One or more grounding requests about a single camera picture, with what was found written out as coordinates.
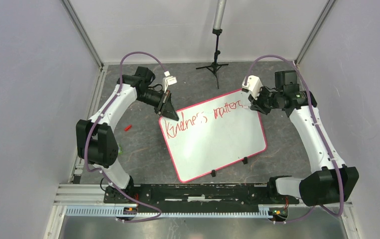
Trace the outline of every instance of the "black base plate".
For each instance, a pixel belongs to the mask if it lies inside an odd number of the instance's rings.
[[[129,193],[143,203],[160,208],[164,213],[237,213],[258,212],[259,204],[285,204],[285,196],[270,196],[266,184],[140,184]],[[202,197],[220,201],[188,201],[189,197]],[[290,204],[298,199],[288,196]],[[104,203],[133,203],[116,189],[106,188]],[[141,213],[156,211],[139,207]]]

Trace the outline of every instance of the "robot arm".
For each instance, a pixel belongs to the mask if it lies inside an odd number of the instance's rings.
[[[262,85],[260,78],[249,76],[243,83],[243,91],[250,93],[251,110],[267,115],[272,109],[282,109],[294,124],[306,148],[312,174],[305,179],[294,177],[273,177],[268,186],[272,193],[301,198],[308,206],[336,203],[339,201],[338,181],[335,170],[341,173],[346,201],[359,178],[355,167],[347,167],[339,156],[322,126],[317,103],[310,93],[317,123],[309,111],[306,91],[300,91],[295,71],[275,73],[275,90]],[[320,127],[329,144],[338,168],[335,168],[328,151],[321,140],[316,124]]]
[[[90,128],[99,116],[102,119],[96,126],[92,138],[90,139],[88,149],[88,163],[96,168],[101,168],[105,174],[121,189],[126,189],[128,185],[132,185],[132,178],[123,170],[121,164],[117,160],[118,144],[115,140],[113,131],[124,114],[125,110],[135,100],[144,102],[154,107],[154,111],[158,115],[165,116],[173,120],[179,120],[172,101],[171,92],[167,90],[167,86],[176,82],[175,77],[167,76],[163,78],[162,90],[155,91],[149,85],[155,79],[155,75],[148,68],[138,67],[134,75],[123,75],[123,88],[120,93],[119,80],[114,92],[108,98],[101,109],[90,117],[89,120],[79,120],[76,125],[77,149],[78,156],[84,158],[84,147]],[[115,100],[109,106],[104,114],[104,109],[112,98]]]

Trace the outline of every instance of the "red marker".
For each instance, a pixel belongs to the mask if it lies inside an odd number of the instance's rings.
[[[125,129],[124,129],[124,131],[128,131],[130,128],[132,127],[132,125],[130,124],[130,125],[128,125]]]

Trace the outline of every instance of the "gray mat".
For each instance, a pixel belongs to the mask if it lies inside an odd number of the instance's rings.
[[[206,69],[195,70],[207,63],[165,64],[167,70],[177,77],[178,83],[169,89],[172,103],[176,110],[208,100],[218,95],[241,88],[242,80],[251,62],[232,62],[219,71],[219,86],[212,73]],[[123,74],[134,74],[138,65],[124,65]],[[141,65],[151,69],[155,75],[154,83],[161,83],[163,70],[156,64]],[[274,72],[289,70],[283,62],[258,62],[253,73],[259,76],[264,85],[274,87]],[[119,66],[108,67],[99,107],[111,95],[119,77]],[[166,148],[158,116],[153,107],[141,102],[134,102],[127,109],[115,130],[115,137],[124,153],[119,161],[124,170],[130,174],[135,183],[179,183]],[[292,175],[306,177],[310,174],[307,153],[297,130],[285,113],[274,110],[267,116],[261,115],[267,141],[267,150],[249,158],[249,163],[242,162],[228,166],[210,175],[198,178],[192,183],[209,182],[266,182],[269,177]],[[124,128],[132,124],[125,132]],[[84,172],[82,184],[99,183],[99,173]]]

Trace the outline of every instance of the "tripod stand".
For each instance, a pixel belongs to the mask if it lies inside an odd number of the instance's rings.
[[[213,23],[213,34],[216,35],[216,48],[215,48],[215,54],[213,56],[213,62],[209,66],[202,66],[197,67],[196,70],[199,69],[208,69],[216,78],[216,85],[219,89],[219,80],[218,80],[218,71],[223,66],[228,66],[228,64],[218,64],[218,56],[221,53],[221,51],[218,50],[218,44],[219,44],[219,36],[222,33],[221,29],[221,23],[222,23],[222,17],[224,16],[225,11],[225,4],[227,0],[218,0],[218,6],[216,8],[216,14],[215,14],[215,20]]]

